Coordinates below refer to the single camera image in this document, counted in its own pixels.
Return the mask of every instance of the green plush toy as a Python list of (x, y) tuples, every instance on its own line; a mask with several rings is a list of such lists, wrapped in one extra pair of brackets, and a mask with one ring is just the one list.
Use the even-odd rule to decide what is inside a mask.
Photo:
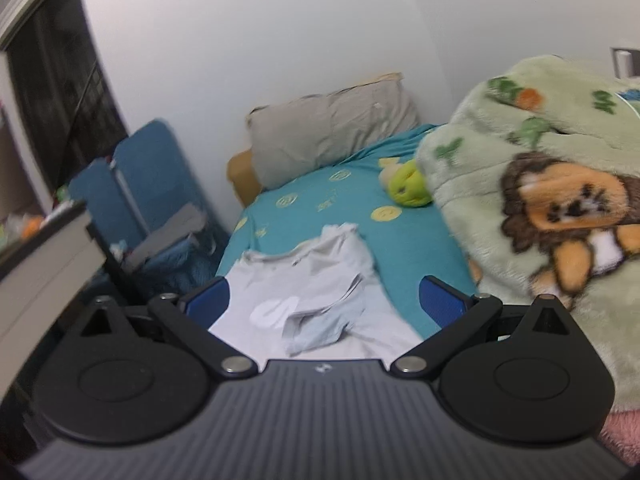
[(390, 164), (380, 172), (379, 179), (382, 189), (399, 205), (421, 207), (433, 201), (414, 158), (404, 164)]

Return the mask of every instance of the window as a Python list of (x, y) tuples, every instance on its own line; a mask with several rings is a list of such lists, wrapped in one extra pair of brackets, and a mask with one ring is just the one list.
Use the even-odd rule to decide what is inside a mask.
[(127, 135), (81, 0), (42, 0), (7, 53), (22, 122), (53, 192)]

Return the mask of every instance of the teal bedsheet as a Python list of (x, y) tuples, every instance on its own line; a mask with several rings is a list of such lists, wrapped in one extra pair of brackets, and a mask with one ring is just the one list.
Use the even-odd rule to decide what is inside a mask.
[(400, 315), (424, 338), (433, 335), (439, 327), (418, 302), (422, 277), (433, 274), (466, 294), (476, 288), (436, 206), (399, 208), (380, 187), (378, 175), (386, 162), (412, 158), (434, 127), (425, 124), (382, 140), (340, 164), (262, 193), (242, 214), (218, 274), (226, 274), (247, 249), (285, 253), (319, 236), (326, 224), (352, 222), (358, 224)]

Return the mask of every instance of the pillow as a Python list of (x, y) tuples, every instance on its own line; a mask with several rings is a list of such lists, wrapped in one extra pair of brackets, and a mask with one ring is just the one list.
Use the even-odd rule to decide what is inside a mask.
[(418, 113), (402, 74), (290, 103), (254, 108), (246, 118), (258, 181), (274, 189), (339, 162), (380, 139), (415, 128)]

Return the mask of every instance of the blanket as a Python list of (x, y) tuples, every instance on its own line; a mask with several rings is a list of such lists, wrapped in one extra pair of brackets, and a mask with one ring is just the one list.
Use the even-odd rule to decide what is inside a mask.
[(479, 84), (417, 165), (505, 303), (556, 295), (640, 408), (640, 88), (555, 56)]

